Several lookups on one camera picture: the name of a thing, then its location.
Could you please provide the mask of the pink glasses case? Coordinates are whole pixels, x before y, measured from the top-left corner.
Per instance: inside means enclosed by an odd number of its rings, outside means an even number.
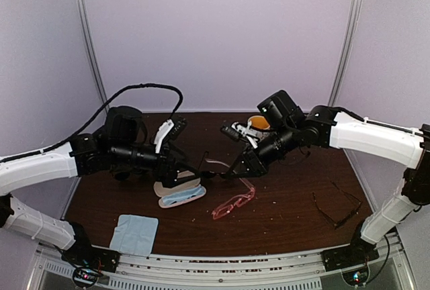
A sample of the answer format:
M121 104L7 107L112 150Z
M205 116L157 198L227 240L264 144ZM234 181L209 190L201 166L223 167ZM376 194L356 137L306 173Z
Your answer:
M176 187L164 187L162 182L153 185L155 195L159 198L159 207L168 209L195 201L206 194L206 188L201 185L200 178L194 178Z

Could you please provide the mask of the blue cleaning cloth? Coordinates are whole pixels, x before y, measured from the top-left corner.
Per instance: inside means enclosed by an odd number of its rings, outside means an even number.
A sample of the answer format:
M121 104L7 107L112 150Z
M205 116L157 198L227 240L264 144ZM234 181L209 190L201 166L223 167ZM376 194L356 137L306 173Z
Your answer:
M158 226L157 218L122 214L114 228L109 249L121 254L148 256L153 251Z
M168 196L164 196L161 198L161 202L163 205L170 207L175 204L186 203L195 198L202 197L206 194L205 187L199 185L192 189L187 189L184 191L176 192Z

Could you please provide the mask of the pink frame glasses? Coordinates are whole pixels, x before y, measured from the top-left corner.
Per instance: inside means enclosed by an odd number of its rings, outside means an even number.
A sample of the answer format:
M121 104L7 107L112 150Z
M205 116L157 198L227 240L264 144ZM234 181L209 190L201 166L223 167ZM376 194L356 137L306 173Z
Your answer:
M221 203L218 207L215 207L211 213L213 220L219 220L227 216L234 209L240 208L254 199L256 194L255 186L246 178L239 178L239 181L247 188L247 192L235 195L224 203Z

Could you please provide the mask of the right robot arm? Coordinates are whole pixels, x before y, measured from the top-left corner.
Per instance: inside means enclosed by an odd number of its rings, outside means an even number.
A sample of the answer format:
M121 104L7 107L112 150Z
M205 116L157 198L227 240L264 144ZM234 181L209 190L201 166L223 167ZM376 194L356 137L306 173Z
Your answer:
M358 225L344 251L347 262L360 263L409 213L429 204L428 125L405 128L326 105L317 105L304 113L284 90L269 96L257 108L269 124L268 135L260 141L248 138L246 129L221 129L229 138L248 143L222 174L226 179L266 175L271 163L303 146L355 150L405 165L394 196Z

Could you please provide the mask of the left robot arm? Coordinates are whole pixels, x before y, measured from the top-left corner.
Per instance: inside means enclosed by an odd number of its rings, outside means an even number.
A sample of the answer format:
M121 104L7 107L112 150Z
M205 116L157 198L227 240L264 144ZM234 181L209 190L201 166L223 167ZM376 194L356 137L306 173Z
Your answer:
M203 197L199 171L172 154L170 141L184 129L182 117L170 116L159 127L153 143L138 142L146 134L142 112L128 106L111 108L104 125L92 134L73 134L58 146L1 159L1 227L48 242L83 266L93 264L97 253L83 226L57 220L19 201L11 193L55 179L84 177L100 171L119 179L129 173L150 171L162 208Z

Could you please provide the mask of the black sunglasses dark lenses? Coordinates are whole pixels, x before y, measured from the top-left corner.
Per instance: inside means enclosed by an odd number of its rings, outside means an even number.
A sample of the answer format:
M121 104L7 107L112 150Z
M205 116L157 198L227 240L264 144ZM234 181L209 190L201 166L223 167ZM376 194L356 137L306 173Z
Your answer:
M200 176L205 179L211 179L222 174L221 168L224 166L219 160L209 158L209 152L204 151L200 159L198 170Z

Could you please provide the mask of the patterned mug yellow inside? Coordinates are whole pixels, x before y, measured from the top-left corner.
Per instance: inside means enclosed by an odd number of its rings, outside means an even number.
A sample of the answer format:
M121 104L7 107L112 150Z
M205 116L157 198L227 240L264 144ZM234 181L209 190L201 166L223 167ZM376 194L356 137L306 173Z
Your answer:
M264 139L269 135L271 127L262 115L253 115L247 120L247 129L251 136Z

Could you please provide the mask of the thin black frame glasses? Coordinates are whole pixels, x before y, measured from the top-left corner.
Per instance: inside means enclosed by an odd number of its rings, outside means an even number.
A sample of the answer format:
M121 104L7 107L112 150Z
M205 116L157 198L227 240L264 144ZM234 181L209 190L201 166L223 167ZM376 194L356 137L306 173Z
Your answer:
M117 181L126 181L131 175L143 175L146 170L131 167L116 167L111 170L113 178Z

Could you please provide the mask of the front aluminium rail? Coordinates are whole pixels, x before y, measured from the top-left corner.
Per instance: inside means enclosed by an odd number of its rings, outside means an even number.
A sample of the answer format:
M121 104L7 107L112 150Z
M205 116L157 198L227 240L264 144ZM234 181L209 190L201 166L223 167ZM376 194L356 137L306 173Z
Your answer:
M322 250L259 256L122 255L92 289L355 289L352 276L368 272L364 289L416 289L409 260L394 232L368 263L328 270Z

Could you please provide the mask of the tortoise frame glasses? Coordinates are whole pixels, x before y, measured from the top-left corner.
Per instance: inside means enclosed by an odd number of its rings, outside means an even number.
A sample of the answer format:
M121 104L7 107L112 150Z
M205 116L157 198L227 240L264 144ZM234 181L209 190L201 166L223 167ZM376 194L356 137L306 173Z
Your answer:
M334 181L331 181L328 192L327 195L323 195L313 191L313 204L328 225L334 230L338 230L359 214L363 201L342 189Z

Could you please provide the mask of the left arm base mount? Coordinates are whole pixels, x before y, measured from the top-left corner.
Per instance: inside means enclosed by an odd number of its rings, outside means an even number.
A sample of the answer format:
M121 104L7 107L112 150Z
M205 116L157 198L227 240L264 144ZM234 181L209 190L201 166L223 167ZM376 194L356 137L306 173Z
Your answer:
M79 289L88 289L104 277L103 272L116 272L120 253L115 250L94 247L80 224L71 223L75 242L68 250L57 250L62 260L73 268L72 281Z

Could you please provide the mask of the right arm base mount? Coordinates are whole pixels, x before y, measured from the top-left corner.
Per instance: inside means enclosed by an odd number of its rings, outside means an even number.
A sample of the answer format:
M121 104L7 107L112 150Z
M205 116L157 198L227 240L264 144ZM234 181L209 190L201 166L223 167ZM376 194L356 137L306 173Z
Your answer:
M369 263L380 257L375 245L349 244L323 250L322 262L326 272L340 271L351 287L363 287L370 280Z

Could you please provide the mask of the left aluminium frame post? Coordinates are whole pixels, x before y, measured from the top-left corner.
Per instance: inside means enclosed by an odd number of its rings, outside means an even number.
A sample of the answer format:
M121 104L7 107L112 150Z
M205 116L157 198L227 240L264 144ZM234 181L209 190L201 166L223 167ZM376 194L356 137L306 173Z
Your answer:
M108 100L108 96L106 94L106 90L105 90L104 83L99 69L99 63L96 57L95 46L93 43L89 18L87 14L86 2L85 0L75 0L75 1L77 4L77 10L78 10L80 24L81 24L81 31L82 31L83 40L84 40L84 48L87 54L91 75L95 83L95 89L97 91L97 95L101 103L104 104Z

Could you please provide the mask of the aluminium frame post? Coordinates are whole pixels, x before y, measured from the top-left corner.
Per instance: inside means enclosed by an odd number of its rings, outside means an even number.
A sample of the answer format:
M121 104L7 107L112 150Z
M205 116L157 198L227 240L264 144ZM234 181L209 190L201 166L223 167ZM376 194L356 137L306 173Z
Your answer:
M352 51L353 39L355 37L357 25L359 22L362 3L363 3L363 0L351 0L351 3L350 3L347 27L345 30L345 37L343 40L341 54L337 65L337 71L335 73L335 78L333 81L331 94L328 101L328 104L331 107L336 105L341 92L341 86L345 78L347 64L349 62L349 57Z
M84 48L87 54L91 75L95 83L95 89L97 91L97 95L101 103L104 104L108 100L108 96L106 94L106 90L105 90L104 83L99 69L99 63L96 57L95 46L93 43L89 18L87 14L86 2L85 0L75 0L75 1L77 4L77 10L78 10L80 24L81 24L81 31L82 31L83 40L84 40Z

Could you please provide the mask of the right aluminium frame post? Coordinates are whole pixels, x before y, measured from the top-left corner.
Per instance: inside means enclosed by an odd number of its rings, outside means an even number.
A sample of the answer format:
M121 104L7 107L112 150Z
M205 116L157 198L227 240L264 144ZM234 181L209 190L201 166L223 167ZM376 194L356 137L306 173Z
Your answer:
M352 51L353 39L355 37L357 25L359 22L362 3L363 3L363 0L351 0L351 3L350 3L347 27L345 30L345 37L343 40L341 54L337 65L337 71L335 73L335 78L333 81L331 94L328 101L328 104L331 107L336 105L341 92L341 86L345 78L347 64L349 62L349 57Z

